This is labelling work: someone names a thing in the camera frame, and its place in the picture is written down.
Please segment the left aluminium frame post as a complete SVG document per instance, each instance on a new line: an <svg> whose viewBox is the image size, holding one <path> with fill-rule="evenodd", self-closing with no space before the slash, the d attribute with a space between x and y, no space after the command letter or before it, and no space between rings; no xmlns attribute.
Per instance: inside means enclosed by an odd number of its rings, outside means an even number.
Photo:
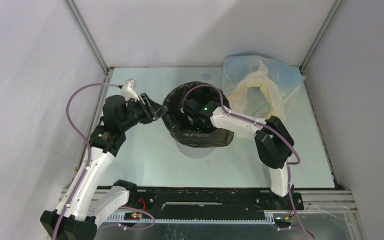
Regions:
<svg viewBox="0 0 384 240"><path fill-rule="evenodd" d="M83 36L85 43L89 47L92 55L94 56L95 60L97 61L100 69L104 74L108 74L109 67L107 63L104 60L104 57L92 35L90 32L86 21L84 20L82 13L80 9L78 8L75 0L64 0L63 1L70 12L74 22L76 23L81 35Z"/></svg>

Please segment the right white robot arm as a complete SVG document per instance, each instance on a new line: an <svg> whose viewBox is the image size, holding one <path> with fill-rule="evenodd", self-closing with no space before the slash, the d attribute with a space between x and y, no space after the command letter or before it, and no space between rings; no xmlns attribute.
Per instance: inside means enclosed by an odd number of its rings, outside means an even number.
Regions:
<svg viewBox="0 0 384 240"><path fill-rule="evenodd" d="M181 110L199 129L214 127L253 140L260 161L269 169L271 204L277 209L290 204L288 166L291 155L296 153L295 142L278 117L255 118L235 112L221 102L204 104L194 99L184 100Z"/></svg>

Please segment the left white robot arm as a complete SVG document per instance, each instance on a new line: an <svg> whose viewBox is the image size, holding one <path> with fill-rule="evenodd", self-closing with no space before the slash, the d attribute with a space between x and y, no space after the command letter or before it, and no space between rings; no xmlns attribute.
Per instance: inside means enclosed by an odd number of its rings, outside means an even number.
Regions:
<svg viewBox="0 0 384 240"><path fill-rule="evenodd" d="M98 228L119 207L133 208L136 185L118 181L97 201L93 196L105 171L126 141L126 132L137 124L160 119L168 107L151 100L146 93L138 99L112 95L105 99L102 116L86 141L87 156L65 196L54 210L45 210L40 222L52 240L93 240Z"/></svg>

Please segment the grey plastic trash bin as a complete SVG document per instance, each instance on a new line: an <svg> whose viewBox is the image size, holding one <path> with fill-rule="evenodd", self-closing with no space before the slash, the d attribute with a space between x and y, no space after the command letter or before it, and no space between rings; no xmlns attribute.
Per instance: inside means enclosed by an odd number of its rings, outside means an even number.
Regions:
<svg viewBox="0 0 384 240"><path fill-rule="evenodd" d="M177 148L186 157L192 159L202 159L209 156L213 151L213 147L191 147L178 143Z"/></svg>

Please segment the right aluminium frame post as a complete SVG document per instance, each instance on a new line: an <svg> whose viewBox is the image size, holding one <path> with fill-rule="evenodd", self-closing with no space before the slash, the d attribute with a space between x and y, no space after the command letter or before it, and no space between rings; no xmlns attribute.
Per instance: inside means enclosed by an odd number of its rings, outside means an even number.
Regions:
<svg viewBox="0 0 384 240"><path fill-rule="evenodd" d="M335 19L337 12L341 8L343 2L344 2L344 0L335 0L333 2L332 6L330 7L325 19L323 20L323 22L322 22L314 40L313 40L313 42L311 43L307 53L305 54L301 65L299 66L300 72L302 74L305 73L314 53L316 52L316 50L317 50L319 44L321 43L324 35L328 31L332 21Z"/></svg>

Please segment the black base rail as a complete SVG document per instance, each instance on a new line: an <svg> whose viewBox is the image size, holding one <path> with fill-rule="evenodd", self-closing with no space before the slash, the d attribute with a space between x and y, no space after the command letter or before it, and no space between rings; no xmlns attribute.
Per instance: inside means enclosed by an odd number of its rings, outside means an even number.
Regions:
<svg viewBox="0 0 384 240"><path fill-rule="evenodd" d="M280 197L268 188L138 187L126 205L158 219L188 220L257 220L270 211L304 209L299 192Z"/></svg>

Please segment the yellow translucent trash bag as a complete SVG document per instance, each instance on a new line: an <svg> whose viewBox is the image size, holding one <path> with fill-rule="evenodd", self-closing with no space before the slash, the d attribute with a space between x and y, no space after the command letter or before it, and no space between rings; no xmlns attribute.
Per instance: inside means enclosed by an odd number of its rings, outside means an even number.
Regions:
<svg viewBox="0 0 384 240"><path fill-rule="evenodd" d="M230 84L225 94L233 111L254 118L286 120L280 89L262 61L244 66L225 63L223 70Z"/></svg>

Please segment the black plastic trash bag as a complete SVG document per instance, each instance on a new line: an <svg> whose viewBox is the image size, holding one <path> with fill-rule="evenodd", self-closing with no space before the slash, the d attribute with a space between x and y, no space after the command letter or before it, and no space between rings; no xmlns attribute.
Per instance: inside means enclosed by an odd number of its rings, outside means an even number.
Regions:
<svg viewBox="0 0 384 240"><path fill-rule="evenodd" d="M187 92L193 87L202 85L203 82L191 81L174 88L163 100L163 105L168 108L162 116L162 121L170 136L178 143L193 148L218 148L228 146L234 132L192 124L187 115L181 112L182 102Z"/></svg>

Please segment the aluminium frame post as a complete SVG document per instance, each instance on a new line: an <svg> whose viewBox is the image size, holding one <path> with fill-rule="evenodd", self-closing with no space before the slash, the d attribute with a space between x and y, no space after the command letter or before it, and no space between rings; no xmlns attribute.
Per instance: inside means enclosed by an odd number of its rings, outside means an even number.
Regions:
<svg viewBox="0 0 384 240"><path fill-rule="evenodd" d="M317 50L319 44L321 43L324 35L328 31L332 21L335 19L337 12L341 8L343 2L344 2L344 0L335 0L333 2L332 6L330 7L325 19L323 20L323 22L322 22L314 40L313 40L313 42L311 43L307 53L305 54L301 65L299 66L300 72L302 74L305 73L314 53L316 52L316 50Z"/></svg>
<svg viewBox="0 0 384 240"><path fill-rule="evenodd" d="M107 63L104 60L104 57L92 35L90 32L86 21L84 20L82 13L80 9L78 8L75 0L64 0L63 1L70 12L74 22L76 23L81 35L83 36L85 43L89 47L92 55L94 56L95 60L97 61L100 69L104 74L108 74L109 67Z"/></svg>

